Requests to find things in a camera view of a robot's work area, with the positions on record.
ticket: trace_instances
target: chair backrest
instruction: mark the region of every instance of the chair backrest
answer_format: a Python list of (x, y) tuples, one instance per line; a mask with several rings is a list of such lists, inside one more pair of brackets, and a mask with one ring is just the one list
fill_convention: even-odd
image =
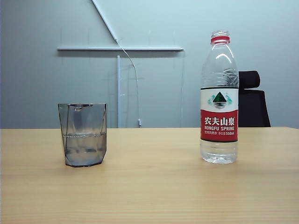
[(257, 71), (239, 72), (239, 127), (270, 127), (265, 93), (247, 90), (260, 85)]

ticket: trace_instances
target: white label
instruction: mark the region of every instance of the white label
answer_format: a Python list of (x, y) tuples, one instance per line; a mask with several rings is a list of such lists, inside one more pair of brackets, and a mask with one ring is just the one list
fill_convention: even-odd
[(200, 90), (201, 109), (210, 112), (231, 112), (238, 110), (238, 89), (234, 87), (213, 87)]

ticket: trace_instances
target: plastic water bottle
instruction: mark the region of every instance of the plastic water bottle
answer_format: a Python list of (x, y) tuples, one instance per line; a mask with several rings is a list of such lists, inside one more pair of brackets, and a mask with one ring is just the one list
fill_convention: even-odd
[(212, 33), (212, 48), (202, 70), (200, 151), (207, 162), (237, 158), (239, 73), (227, 30)]

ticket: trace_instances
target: white cable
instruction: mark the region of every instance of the white cable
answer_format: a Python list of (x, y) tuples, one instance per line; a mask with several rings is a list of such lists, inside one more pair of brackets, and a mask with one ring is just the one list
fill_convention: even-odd
[(130, 58), (130, 56), (128, 55), (128, 53), (125, 51), (125, 49), (122, 48), (122, 46), (118, 43), (117, 40), (116, 40), (116, 43), (118, 44), (118, 46), (120, 46), (120, 48), (123, 50), (123, 52), (125, 52), (125, 54), (129, 58), (130, 62), (132, 63), (132, 65), (133, 65), (133, 67), (135, 69), (136, 89), (137, 89), (137, 107), (138, 107), (138, 126), (141, 127), (137, 69), (136, 69), (136, 66), (135, 66), (134, 62), (132, 61), (132, 59)]
[(98, 4), (95, 2), (95, 0), (92, 0), (94, 6), (96, 7), (97, 11), (100, 14), (100, 17), (102, 18), (104, 24), (106, 25), (107, 29), (109, 30), (111, 36), (113, 37), (114, 41), (118, 44), (118, 46), (120, 46), (120, 48), (123, 50), (123, 52), (125, 52), (125, 54), (128, 56), (130, 62), (132, 63), (134, 69), (135, 69), (135, 77), (136, 77), (136, 87), (137, 87), (137, 107), (138, 107), (138, 126), (141, 127), (141, 120), (140, 120), (140, 106), (139, 106), (139, 91), (138, 91), (138, 78), (137, 78), (137, 69), (135, 64), (133, 63), (132, 59), (130, 58), (130, 56), (127, 54), (127, 52), (124, 50), (124, 48), (122, 48), (122, 46), (119, 44), (115, 34), (113, 33), (112, 29), (110, 28), (110, 26), (108, 25), (107, 21), (105, 20), (103, 14), (100, 11), (100, 7), (98, 6)]

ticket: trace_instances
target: table surface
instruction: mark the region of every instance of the table surface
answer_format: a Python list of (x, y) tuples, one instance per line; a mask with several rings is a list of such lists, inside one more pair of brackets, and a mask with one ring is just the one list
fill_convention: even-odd
[(201, 159), (198, 128), (107, 138), (102, 164), (72, 168), (59, 129), (2, 129), (2, 223), (299, 223), (299, 129), (240, 128), (228, 165)]

